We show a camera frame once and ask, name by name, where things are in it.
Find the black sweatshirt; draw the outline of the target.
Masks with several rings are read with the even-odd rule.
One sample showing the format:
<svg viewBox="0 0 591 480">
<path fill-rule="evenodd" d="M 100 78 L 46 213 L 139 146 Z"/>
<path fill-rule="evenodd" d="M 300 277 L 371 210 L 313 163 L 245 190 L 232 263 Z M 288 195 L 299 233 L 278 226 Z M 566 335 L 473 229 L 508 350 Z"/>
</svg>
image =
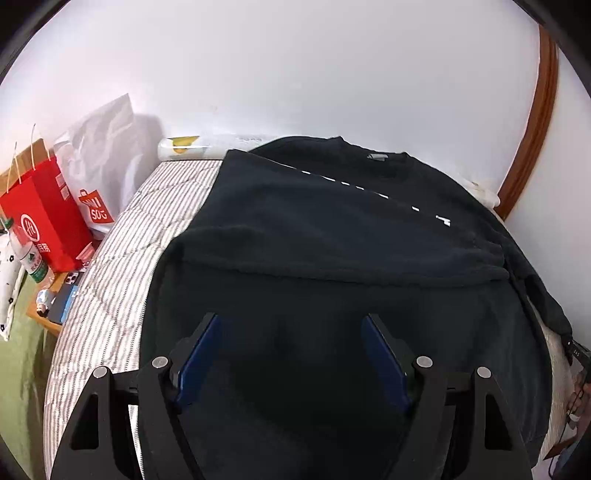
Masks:
<svg viewBox="0 0 591 480">
<path fill-rule="evenodd" d="M 363 347 L 375 314 L 416 355 L 496 377 L 536 462 L 560 305 L 495 214 L 405 153 L 288 137 L 225 155 L 160 256 L 140 359 L 226 319 L 180 422 L 208 479 L 381 479 L 402 433 Z"/>
</svg>

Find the striped quilted mattress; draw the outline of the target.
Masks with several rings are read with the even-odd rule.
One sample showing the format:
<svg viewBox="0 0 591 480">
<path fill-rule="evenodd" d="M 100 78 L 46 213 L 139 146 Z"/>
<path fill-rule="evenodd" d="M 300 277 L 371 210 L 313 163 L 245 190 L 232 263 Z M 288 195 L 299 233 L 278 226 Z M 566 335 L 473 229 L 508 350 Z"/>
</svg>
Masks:
<svg viewBox="0 0 591 480">
<path fill-rule="evenodd" d="M 434 178 L 435 187 L 458 187 L 461 200 L 472 201 L 477 213 L 492 216 L 494 227 L 509 233 L 499 217 L 452 177 L 409 155 L 411 179 L 419 173 Z M 182 233 L 204 204 L 221 160 L 162 162 L 139 187 L 94 255 L 81 281 L 73 306 L 62 327 L 53 355 L 44 402 L 43 449 L 45 475 L 51 476 L 54 459 L 69 416 L 94 367 L 106 364 L 113 371 L 138 366 L 143 310 L 157 260 L 170 241 Z M 552 403 L 547 430 L 534 465 L 559 441 L 564 407 L 572 387 L 568 361 L 558 334 L 566 319 L 523 251 L 517 259 L 525 274 L 533 276 L 529 300 L 543 331 L 552 365 Z"/>
</svg>

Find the wooden side table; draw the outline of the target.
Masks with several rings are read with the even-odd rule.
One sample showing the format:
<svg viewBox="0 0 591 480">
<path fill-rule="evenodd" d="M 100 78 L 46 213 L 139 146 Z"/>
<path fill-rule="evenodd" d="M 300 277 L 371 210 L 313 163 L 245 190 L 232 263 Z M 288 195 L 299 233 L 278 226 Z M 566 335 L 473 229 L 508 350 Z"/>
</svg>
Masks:
<svg viewBox="0 0 591 480">
<path fill-rule="evenodd" d="M 57 274 L 54 279 L 54 282 L 49 287 L 49 290 L 53 293 L 57 293 L 61 289 L 61 286 L 63 285 L 65 278 L 66 278 L 65 272 Z M 36 284 L 35 289 L 33 291 L 33 295 L 31 297 L 31 300 L 28 302 L 28 305 L 27 305 L 26 315 L 29 318 L 31 318 L 32 320 L 34 320 L 37 324 L 42 326 L 45 330 L 47 330 L 54 337 L 58 337 L 60 334 L 60 331 L 61 331 L 61 326 L 56 323 L 51 322 L 48 318 L 42 317 L 37 314 L 35 301 L 36 301 L 36 297 L 37 297 L 37 294 L 39 291 L 40 291 L 40 287 L 38 284 Z"/>
</svg>

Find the black smartphone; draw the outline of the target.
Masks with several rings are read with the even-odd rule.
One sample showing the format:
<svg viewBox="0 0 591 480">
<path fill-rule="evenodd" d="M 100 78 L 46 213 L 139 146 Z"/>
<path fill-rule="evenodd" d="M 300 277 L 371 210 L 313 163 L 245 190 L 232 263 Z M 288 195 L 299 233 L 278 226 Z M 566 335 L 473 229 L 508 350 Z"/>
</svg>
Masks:
<svg viewBox="0 0 591 480">
<path fill-rule="evenodd" d="M 55 294 L 53 304 L 48 313 L 48 319 L 51 322 L 61 325 L 60 316 L 63 310 L 64 300 L 68 295 L 71 285 L 77 285 L 79 287 L 82 277 L 83 273 L 80 271 L 69 272 L 66 274 L 64 283 L 61 286 L 61 289 Z"/>
</svg>

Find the blue card packet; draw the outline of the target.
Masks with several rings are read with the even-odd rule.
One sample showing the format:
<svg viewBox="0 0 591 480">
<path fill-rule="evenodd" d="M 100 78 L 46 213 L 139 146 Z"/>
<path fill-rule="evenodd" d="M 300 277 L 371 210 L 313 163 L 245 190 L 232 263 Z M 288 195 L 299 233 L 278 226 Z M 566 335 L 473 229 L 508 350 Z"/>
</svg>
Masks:
<svg viewBox="0 0 591 480">
<path fill-rule="evenodd" d="M 63 325 L 68 317 L 69 311 L 76 298 L 79 287 L 77 285 L 71 285 L 68 295 L 64 300 L 63 310 L 60 316 L 60 324 Z"/>
</svg>

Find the small toy figurine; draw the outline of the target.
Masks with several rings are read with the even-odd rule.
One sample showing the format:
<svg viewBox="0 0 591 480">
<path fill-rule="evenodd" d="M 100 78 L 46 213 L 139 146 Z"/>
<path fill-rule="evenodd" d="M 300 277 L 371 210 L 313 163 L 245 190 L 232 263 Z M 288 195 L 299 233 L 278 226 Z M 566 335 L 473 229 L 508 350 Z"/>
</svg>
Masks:
<svg viewBox="0 0 591 480">
<path fill-rule="evenodd" d="M 38 291 L 35 299 L 35 312 L 41 318 L 46 318 L 55 298 L 55 293 L 50 289 Z"/>
</svg>

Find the pink small box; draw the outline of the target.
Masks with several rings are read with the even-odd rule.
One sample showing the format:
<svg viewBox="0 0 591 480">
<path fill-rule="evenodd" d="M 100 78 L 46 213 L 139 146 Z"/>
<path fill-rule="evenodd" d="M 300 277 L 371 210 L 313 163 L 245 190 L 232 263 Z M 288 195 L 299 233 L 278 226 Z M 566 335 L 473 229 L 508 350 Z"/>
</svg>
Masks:
<svg viewBox="0 0 591 480">
<path fill-rule="evenodd" d="M 92 241 L 88 243 L 76 256 L 76 260 L 80 263 L 80 270 L 86 270 L 90 266 L 90 263 L 96 254 L 97 246 L 98 243 L 96 241 Z"/>
</svg>

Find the white dotted cloth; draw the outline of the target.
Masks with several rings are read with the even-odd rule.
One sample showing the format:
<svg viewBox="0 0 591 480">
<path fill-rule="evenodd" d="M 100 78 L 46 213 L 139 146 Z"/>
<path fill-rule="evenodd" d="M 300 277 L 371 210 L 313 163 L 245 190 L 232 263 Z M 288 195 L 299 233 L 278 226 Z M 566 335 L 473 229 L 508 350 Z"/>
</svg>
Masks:
<svg viewBox="0 0 591 480">
<path fill-rule="evenodd" d="M 16 302 L 26 275 L 25 268 L 16 257 L 7 234 L 1 235 L 0 264 L 0 334 L 8 341 L 14 319 Z"/>
</svg>

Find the green label plastic bottle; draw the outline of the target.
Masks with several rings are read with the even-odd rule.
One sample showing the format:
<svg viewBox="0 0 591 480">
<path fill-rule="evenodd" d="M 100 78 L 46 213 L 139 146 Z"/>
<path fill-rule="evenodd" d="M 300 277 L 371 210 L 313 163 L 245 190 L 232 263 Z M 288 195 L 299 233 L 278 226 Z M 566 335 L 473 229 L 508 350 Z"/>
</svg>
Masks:
<svg viewBox="0 0 591 480">
<path fill-rule="evenodd" d="M 24 230 L 13 223 L 9 229 L 12 249 L 29 276 L 41 288 L 49 288 L 54 280 L 51 268 Z"/>
</svg>

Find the red paper shopping bag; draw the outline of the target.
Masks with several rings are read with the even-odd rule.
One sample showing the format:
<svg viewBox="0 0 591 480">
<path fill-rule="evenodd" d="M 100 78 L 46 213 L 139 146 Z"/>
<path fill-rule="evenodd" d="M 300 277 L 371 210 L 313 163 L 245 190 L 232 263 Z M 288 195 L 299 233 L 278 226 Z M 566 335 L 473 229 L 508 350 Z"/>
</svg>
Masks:
<svg viewBox="0 0 591 480">
<path fill-rule="evenodd" d="M 53 271 L 82 268 L 79 255 L 93 236 L 54 156 L 3 189 L 1 208 L 36 244 Z"/>
</svg>

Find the white Uniqlo paper bag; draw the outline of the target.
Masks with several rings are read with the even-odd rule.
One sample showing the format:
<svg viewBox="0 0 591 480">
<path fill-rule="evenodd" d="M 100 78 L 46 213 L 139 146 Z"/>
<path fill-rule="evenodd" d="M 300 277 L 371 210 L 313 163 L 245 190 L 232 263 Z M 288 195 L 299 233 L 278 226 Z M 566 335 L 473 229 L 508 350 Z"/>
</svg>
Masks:
<svg viewBox="0 0 591 480">
<path fill-rule="evenodd" d="M 87 226 L 95 238 L 104 238 L 138 186 L 142 150 L 129 96 L 70 126 L 53 149 Z"/>
</svg>

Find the brown paper bag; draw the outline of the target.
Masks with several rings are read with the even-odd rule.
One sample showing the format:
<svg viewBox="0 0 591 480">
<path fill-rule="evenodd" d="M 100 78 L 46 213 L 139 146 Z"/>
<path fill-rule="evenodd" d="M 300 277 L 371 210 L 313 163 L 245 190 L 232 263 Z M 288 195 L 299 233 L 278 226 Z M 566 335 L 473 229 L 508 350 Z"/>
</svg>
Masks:
<svg viewBox="0 0 591 480">
<path fill-rule="evenodd" d="M 16 154 L 9 167 L 1 173 L 1 194 L 7 193 L 15 183 L 23 182 L 26 173 L 38 169 L 38 165 L 49 159 L 52 154 L 53 150 L 46 147 L 42 138 Z"/>
</svg>

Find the rolled white printed blanket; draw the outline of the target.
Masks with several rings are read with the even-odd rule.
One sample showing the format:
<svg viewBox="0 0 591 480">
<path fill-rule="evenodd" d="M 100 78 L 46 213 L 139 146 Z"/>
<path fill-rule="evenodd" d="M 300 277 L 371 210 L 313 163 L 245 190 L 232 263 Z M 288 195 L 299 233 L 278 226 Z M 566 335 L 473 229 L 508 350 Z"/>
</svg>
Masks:
<svg viewBox="0 0 591 480">
<path fill-rule="evenodd" d="M 163 138 L 157 145 L 160 161 L 219 160 L 228 150 L 249 151 L 273 141 L 269 135 L 212 134 Z"/>
</svg>

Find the brown wooden door frame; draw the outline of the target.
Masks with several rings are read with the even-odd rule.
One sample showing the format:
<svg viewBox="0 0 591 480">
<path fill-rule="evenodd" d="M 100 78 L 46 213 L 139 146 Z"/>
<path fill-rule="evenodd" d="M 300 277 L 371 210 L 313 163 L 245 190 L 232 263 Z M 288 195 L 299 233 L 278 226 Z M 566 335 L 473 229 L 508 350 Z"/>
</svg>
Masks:
<svg viewBox="0 0 591 480">
<path fill-rule="evenodd" d="M 500 187 L 495 208 L 506 220 L 525 190 L 536 167 L 550 127 L 559 76 L 558 46 L 547 30 L 539 27 L 539 65 L 536 88 L 524 135 Z"/>
</svg>

